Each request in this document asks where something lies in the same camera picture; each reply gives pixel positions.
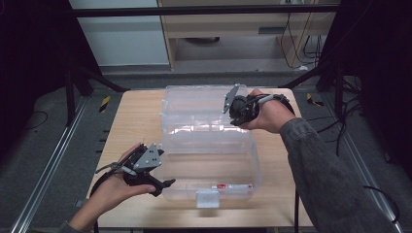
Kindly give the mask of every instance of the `table top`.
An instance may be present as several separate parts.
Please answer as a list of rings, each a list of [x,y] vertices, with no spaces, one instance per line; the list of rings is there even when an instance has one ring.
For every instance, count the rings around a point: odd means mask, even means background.
[[[261,88],[263,93],[284,94],[297,116],[300,111],[289,89]],[[161,140],[160,113],[164,89],[130,90],[122,96],[97,168],[114,161],[133,145]],[[100,227],[270,227],[293,226],[294,191],[288,154],[280,135],[254,130],[262,184],[247,200],[221,200],[218,209],[197,209],[194,200],[166,200],[159,195],[139,195],[125,200],[100,217]],[[93,177],[91,187],[101,174]],[[302,204],[299,225],[312,226]]]

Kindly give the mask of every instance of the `hand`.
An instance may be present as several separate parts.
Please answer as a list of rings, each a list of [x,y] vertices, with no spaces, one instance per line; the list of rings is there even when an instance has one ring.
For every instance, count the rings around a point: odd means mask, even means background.
[[[260,90],[254,89],[251,95],[263,94]],[[288,110],[280,101],[270,100],[259,106],[257,118],[240,125],[243,129],[264,129],[270,133],[279,133],[282,126],[296,116]]]
[[[119,161],[139,146],[140,144],[135,145],[126,151]],[[89,231],[101,215],[114,209],[124,200],[154,191],[155,187],[149,184],[129,186],[124,182],[121,172],[114,174],[97,188],[85,205],[73,216],[69,224],[76,230]]]

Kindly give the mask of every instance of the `clear plastic box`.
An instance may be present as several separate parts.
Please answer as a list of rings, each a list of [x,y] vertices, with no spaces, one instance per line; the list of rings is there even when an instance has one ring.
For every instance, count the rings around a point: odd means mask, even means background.
[[[168,200],[196,200],[217,208],[222,199],[247,199],[261,184],[253,135],[230,124],[224,96],[233,85],[167,86],[161,112],[165,151],[157,179],[176,179],[163,189]],[[240,85],[237,94],[247,95]]]

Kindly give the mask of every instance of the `wall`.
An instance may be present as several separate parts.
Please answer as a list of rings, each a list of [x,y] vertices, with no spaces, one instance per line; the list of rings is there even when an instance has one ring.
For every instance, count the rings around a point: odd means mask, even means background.
[[[157,7],[155,0],[70,0],[73,9]],[[168,65],[159,17],[79,18],[99,66]]]

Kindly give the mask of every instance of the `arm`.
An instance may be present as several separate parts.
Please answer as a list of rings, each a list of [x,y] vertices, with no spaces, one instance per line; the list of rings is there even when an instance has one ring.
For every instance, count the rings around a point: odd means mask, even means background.
[[[120,160],[139,145],[126,151]],[[90,199],[73,216],[70,222],[63,222],[59,232],[89,232],[101,215],[112,210],[124,200],[135,195],[154,191],[155,188],[148,184],[129,186],[124,182],[121,173],[114,174],[97,188]]]
[[[262,104],[259,116],[241,127],[280,133],[297,191],[318,231],[395,232],[363,190],[357,174],[328,151],[306,120],[293,116],[280,102]]]

